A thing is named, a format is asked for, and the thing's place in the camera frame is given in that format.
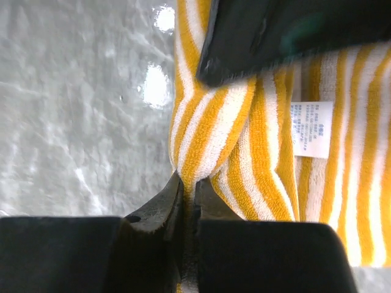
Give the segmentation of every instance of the gray marble surface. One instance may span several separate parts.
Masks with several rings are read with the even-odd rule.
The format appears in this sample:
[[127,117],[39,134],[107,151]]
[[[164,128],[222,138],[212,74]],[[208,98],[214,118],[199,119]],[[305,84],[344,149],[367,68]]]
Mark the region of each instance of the gray marble surface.
[[[175,0],[0,1],[0,216],[125,215],[167,182]],[[390,270],[356,269],[361,292]]]

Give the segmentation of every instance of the white tag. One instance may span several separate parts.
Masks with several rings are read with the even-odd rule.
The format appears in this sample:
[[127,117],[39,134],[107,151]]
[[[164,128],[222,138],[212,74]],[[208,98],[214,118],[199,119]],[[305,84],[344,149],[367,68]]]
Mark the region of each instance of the white tag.
[[293,154],[327,159],[333,102],[291,103]]

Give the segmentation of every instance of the striped towel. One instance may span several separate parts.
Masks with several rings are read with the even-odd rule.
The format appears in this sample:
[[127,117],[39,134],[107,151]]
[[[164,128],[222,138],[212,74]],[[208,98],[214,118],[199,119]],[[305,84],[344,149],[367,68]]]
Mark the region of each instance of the striped towel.
[[[209,176],[244,219],[327,223],[352,266],[391,265],[391,43],[206,89],[194,76],[210,0],[177,7],[169,151],[186,201]],[[293,156],[292,96],[334,102],[329,159]]]

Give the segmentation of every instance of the black object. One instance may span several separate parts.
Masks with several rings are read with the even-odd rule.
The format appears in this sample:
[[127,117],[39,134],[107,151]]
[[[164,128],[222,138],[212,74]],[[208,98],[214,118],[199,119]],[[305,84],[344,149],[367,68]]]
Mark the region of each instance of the black object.
[[[247,222],[197,183],[194,242],[200,293],[356,293],[327,226]],[[0,292],[173,293],[181,278],[183,184],[125,218],[0,219]]]
[[216,87],[348,46],[390,40],[389,0],[213,0],[197,77]]

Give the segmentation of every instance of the care label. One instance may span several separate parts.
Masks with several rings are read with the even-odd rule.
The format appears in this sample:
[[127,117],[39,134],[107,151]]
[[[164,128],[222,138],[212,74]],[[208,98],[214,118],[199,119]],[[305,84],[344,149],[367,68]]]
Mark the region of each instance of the care label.
[[291,103],[293,154],[327,159],[333,102]]

